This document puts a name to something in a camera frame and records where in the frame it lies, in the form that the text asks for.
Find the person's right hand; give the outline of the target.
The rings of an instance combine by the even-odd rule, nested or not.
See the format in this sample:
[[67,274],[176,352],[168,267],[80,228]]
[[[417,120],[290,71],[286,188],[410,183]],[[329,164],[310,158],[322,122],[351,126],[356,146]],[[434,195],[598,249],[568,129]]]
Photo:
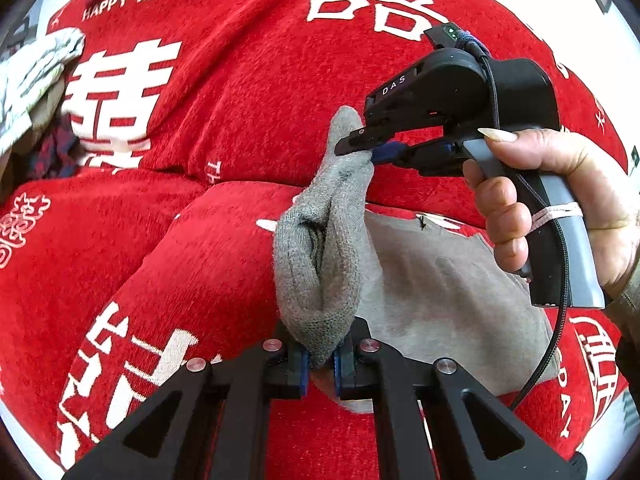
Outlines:
[[[639,251],[639,196],[620,165],[579,133],[491,128],[481,128],[480,133],[506,166],[566,179],[584,214],[599,283],[610,298],[619,297],[634,273]],[[520,270],[528,257],[525,235],[532,227],[532,214],[518,202],[508,179],[484,177],[472,160],[463,164],[463,175],[486,220],[496,263],[506,272]]]

